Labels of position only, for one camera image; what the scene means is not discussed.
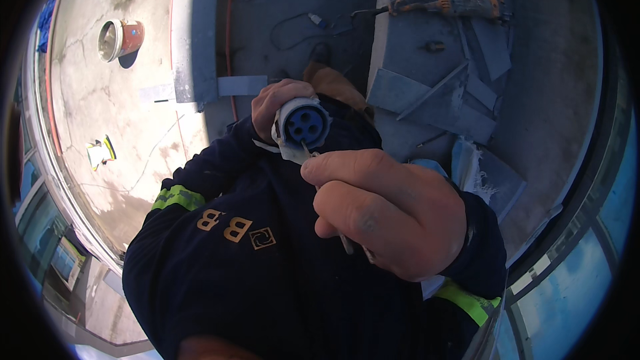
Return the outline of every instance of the shoe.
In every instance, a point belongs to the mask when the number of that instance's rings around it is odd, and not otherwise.
[[[269,78],[269,83],[270,84],[275,84],[276,82],[280,82],[282,80],[286,80],[287,78],[291,78],[291,76],[289,75],[289,73],[287,72],[287,70],[285,70],[284,68],[281,68],[279,70],[277,70],[270,78]]]
[[[326,42],[316,44],[314,48],[311,49],[309,61],[315,61],[316,63],[331,67],[331,46]]]

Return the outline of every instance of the screwdriver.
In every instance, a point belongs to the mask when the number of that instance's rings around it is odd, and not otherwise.
[[[307,158],[318,156],[318,152],[316,151],[313,153],[309,153],[309,149],[307,148],[307,145],[305,144],[304,139],[300,140],[300,144],[302,144],[302,148],[304,148],[305,153],[307,154]],[[340,236],[340,240],[342,241],[342,246],[344,247],[344,251],[347,252],[347,254],[353,254],[353,244],[351,244],[352,243],[351,239],[347,238],[347,236],[345,236],[345,234],[341,233],[340,231],[338,231],[338,236]],[[371,264],[374,264],[376,261],[376,257],[373,254],[373,252],[371,252],[366,247],[364,247],[364,245],[362,246],[362,250],[364,251],[364,254],[367,255],[367,259],[369,260],[369,262]]]

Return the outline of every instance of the sleeve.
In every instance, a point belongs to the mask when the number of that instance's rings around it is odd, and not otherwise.
[[[499,307],[507,278],[495,213],[479,196],[457,191],[465,202],[467,236],[458,257],[440,273],[444,284],[422,303],[427,359],[462,358],[475,333]]]

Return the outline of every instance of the bucket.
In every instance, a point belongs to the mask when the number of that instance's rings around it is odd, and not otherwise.
[[[145,26],[140,21],[108,20],[98,35],[98,55],[108,63],[140,49],[144,40]]]

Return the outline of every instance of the navy sweatshirt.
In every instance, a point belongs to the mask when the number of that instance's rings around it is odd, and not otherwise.
[[[319,97],[333,117],[319,152],[381,147],[359,113]],[[316,189],[253,140],[247,117],[165,179],[127,250],[124,292],[158,353],[174,359],[181,340],[210,334],[264,359],[459,359],[482,321],[460,295],[489,311],[499,299],[482,298],[500,297],[506,278],[482,199],[458,191],[465,246],[442,273],[447,289],[423,301],[419,283],[358,245],[348,255],[339,238],[316,236]]]

